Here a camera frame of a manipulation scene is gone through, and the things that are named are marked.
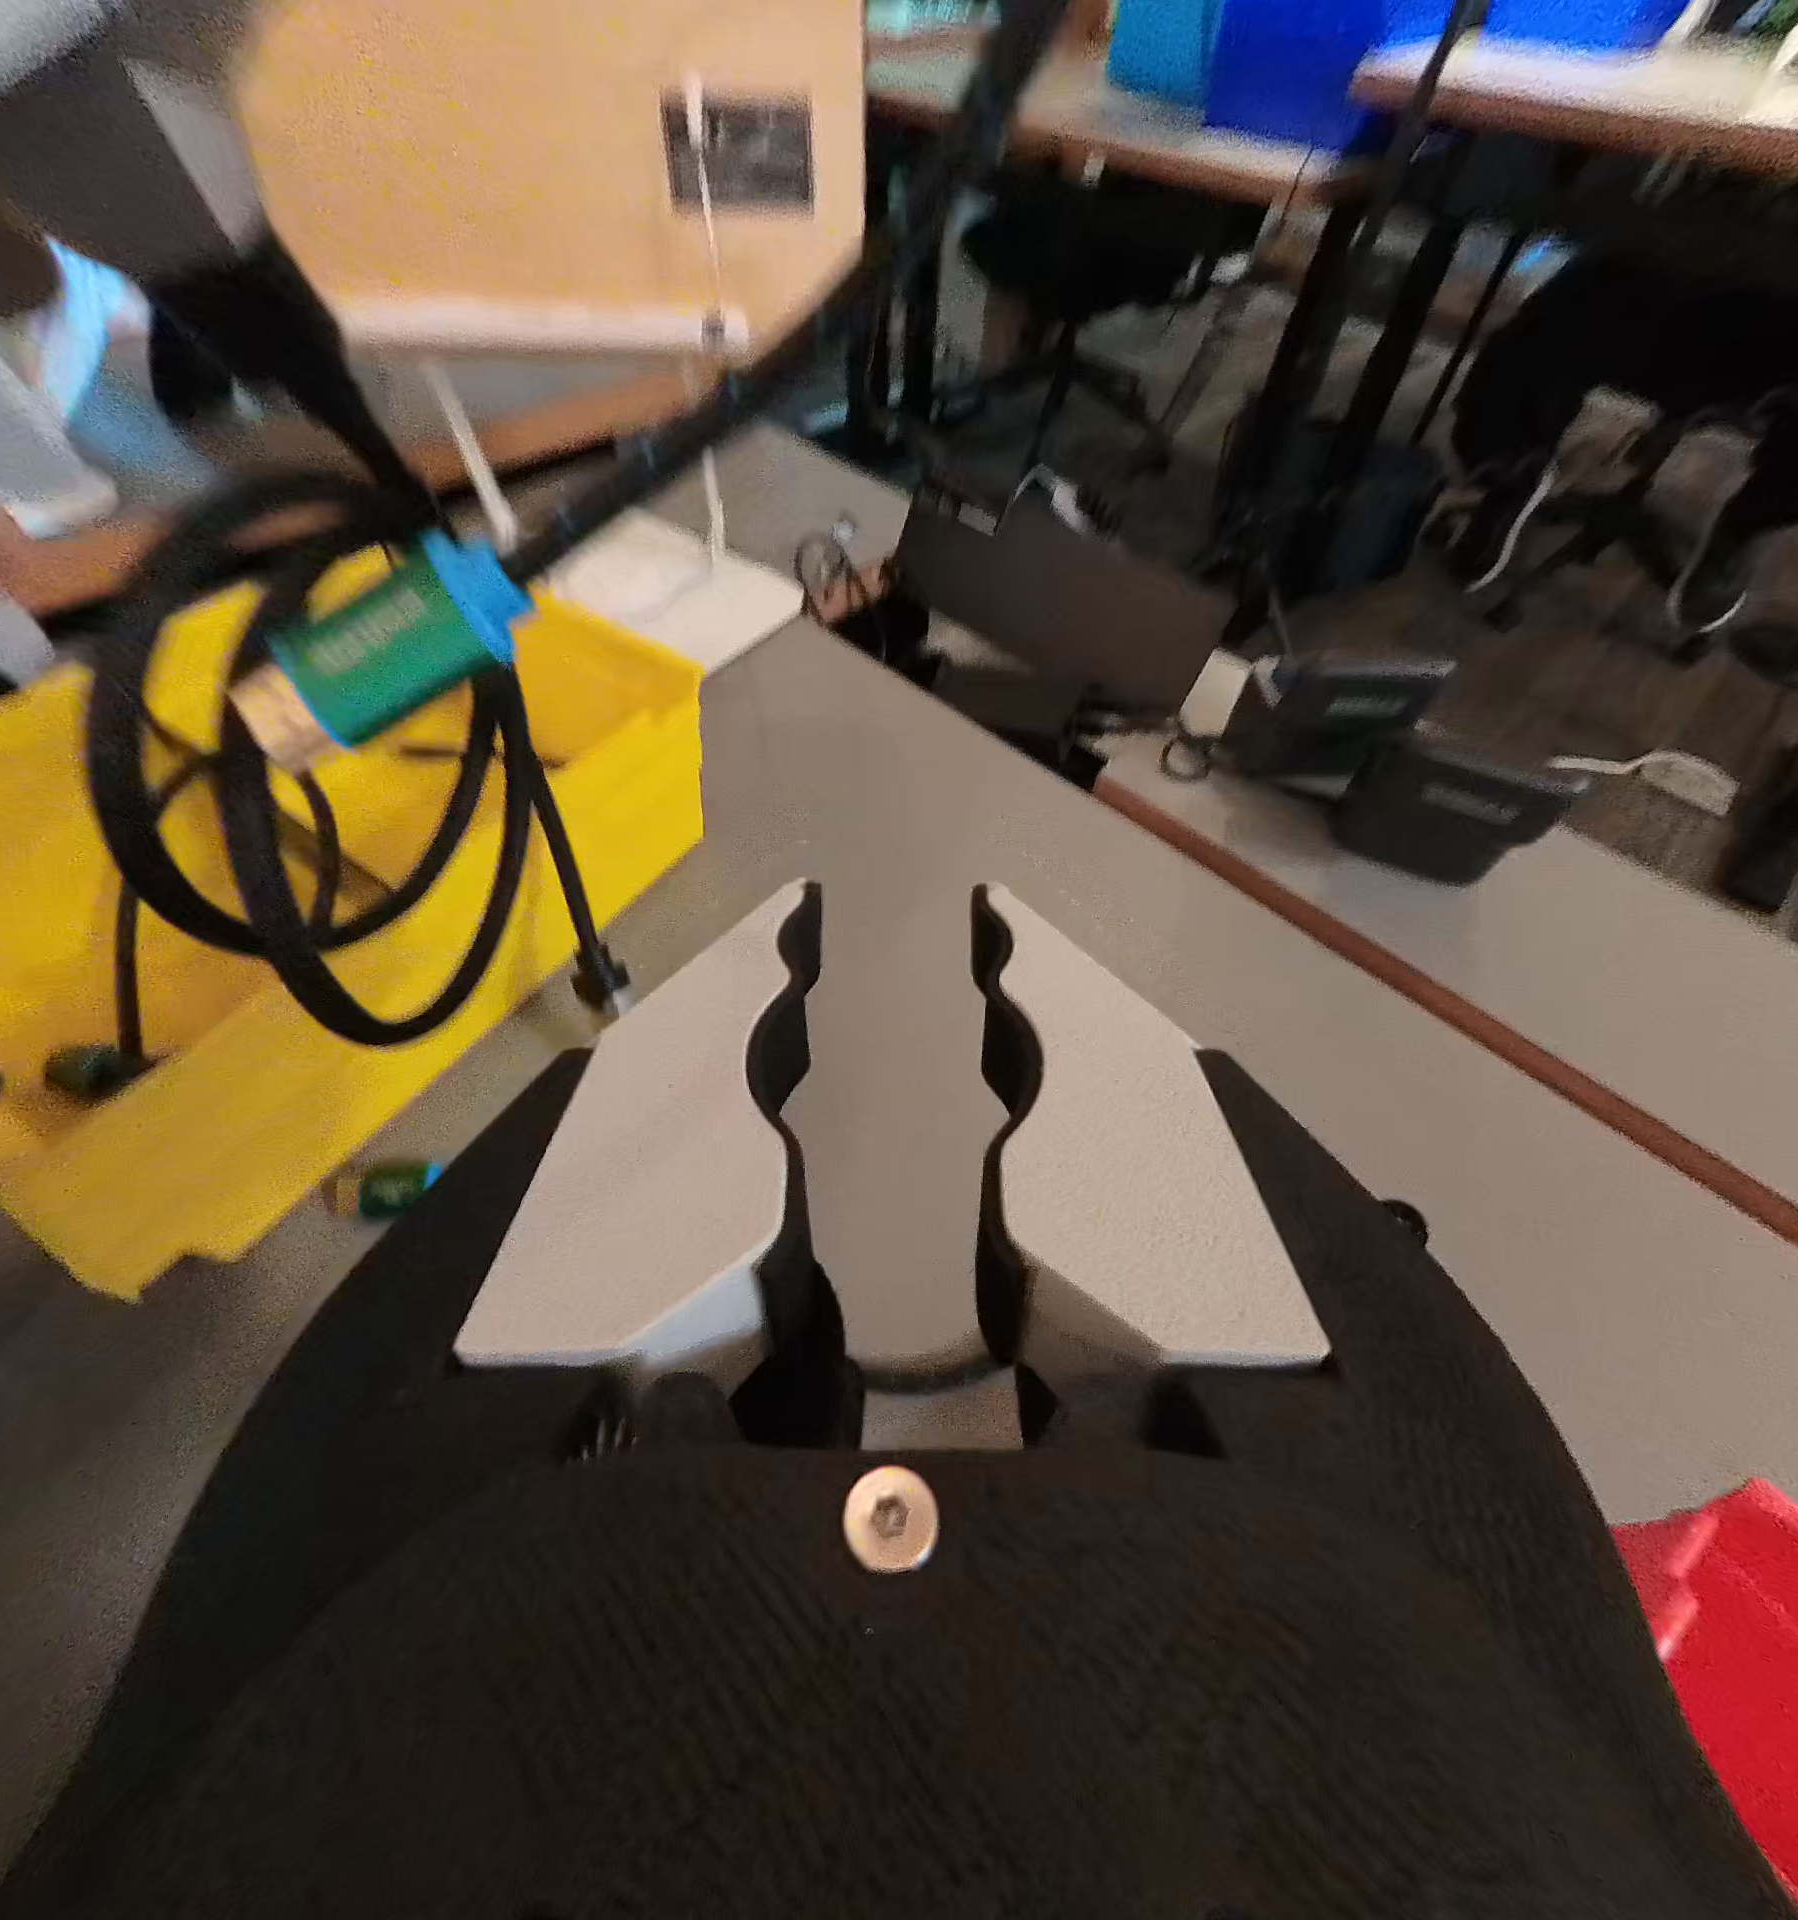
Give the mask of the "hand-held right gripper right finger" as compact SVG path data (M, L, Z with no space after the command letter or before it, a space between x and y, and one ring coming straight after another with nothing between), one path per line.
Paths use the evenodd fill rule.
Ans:
M969 901L983 1348L1034 1369L1315 1369L1328 1334L1200 1046L1000 884Z

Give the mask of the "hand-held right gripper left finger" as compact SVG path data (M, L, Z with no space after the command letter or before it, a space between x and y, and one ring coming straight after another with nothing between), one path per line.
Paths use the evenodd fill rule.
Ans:
M746 1373L837 1341L784 1118L819 925L819 885L789 881L601 1034L454 1335L461 1366Z

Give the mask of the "black hdmi cable green plugs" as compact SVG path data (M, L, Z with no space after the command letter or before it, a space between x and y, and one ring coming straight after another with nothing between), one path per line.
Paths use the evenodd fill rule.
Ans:
M336 472L241 481L182 516L137 565L95 641L83 778L124 889L191 941L256 958L298 1008L347 1043L390 1048L444 1028L482 985L524 885L529 840L549 851L573 936L573 991L594 1012L631 1005L623 964L598 925L570 832L527 723L516 656L529 587L762 414L848 331L944 232L959 193L1006 148L1012 115L1051 52L1067 3L1001 3L964 92L897 212L837 282L754 364L722 371L688 408L637 431L583 490L567 492L516 552L460 539L413 492ZM177 864L144 776L144 688L164 623L229 564L233 535L293 507L333 507L282 560L231 651L214 747L198 764L241 912L218 905ZM312 769L390 734L435 698L470 688L454 786L432 838L381 899L336 917L338 838ZM490 894L454 972L415 1012L373 1013L329 955L408 920L442 881L474 824L490 764L502 764L502 829Z

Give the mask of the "yellow plastic bin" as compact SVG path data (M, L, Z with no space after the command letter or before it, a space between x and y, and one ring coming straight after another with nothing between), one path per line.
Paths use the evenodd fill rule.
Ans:
M702 683L688 656L544 597L518 641L535 754L600 921L704 832ZM571 964L534 838L492 972L437 1032L349 1043L256 960L139 920L154 1065L87 1102L47 1057L110 1043L119 880L83 772L90 671L0 698L0 1207L70 1276L135 1299L175 1262L238 1259L527 996Z

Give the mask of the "black desk phone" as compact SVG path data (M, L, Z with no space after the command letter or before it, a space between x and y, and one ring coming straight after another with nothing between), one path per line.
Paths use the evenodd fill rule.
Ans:
M1502 766L1414 734L1365 760L1328 804L1326 829L1365 862L1468 888L1545 838L1587 788L1587 773Z
M1415 729L1457 662L1442 656L1282 654L1253 662L1214 649L1174 714L1159 772L1191 783L1212 772L1330 788Z

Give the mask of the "white stand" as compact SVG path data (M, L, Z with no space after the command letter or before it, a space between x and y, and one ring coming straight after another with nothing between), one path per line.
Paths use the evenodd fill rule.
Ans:
M592 371L581 385L524 412L480 419L468 408L451 355L424 353L413 365L446 423L484 532L504 555L526 539L506 490L512 477L567 464L587 448L616 442L623 430L675 414L718 370L702 352L666 353L629 370ZM699 535L652 509L625 507L549 565L539 584L561 608L611 621L714 674L792 619L800 596L766 565L729 549L719 467L710 451L697 459L697 488Z

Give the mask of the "red plastic bin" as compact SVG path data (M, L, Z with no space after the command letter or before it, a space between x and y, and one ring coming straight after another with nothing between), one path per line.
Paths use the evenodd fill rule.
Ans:
M1798 1501L1751 1478L1611 1537L1694 1739L1798 1908Z

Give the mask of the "cardboard box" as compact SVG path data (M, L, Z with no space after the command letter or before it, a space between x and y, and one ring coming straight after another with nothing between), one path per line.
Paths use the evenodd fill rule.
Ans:
M850 2L279 2L233 107L349 346L744 364L861 251L864 64Z

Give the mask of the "blue plastic bin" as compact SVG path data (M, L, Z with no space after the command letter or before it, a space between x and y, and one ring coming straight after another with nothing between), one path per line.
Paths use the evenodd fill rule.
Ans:
M1476 2L1481 37L1568 52L1644 52L1682 2ZM1108 84L1191 112L1200 125L1315 154L1369 148L1377 118L1349 100L1360 64L1436 43L1450 2L1122 2L1111 10Z

